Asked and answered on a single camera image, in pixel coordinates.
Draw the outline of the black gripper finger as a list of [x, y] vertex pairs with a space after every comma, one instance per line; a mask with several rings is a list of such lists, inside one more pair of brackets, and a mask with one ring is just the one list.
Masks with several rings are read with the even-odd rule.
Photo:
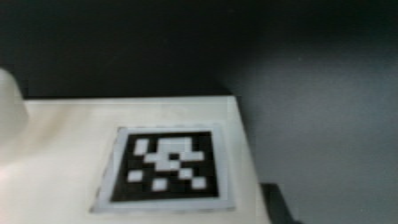
[[275, 183], [262, 183], [261, 193], [271, 224], [302, 224], [302, 222], [293, 218], [278, 185]]

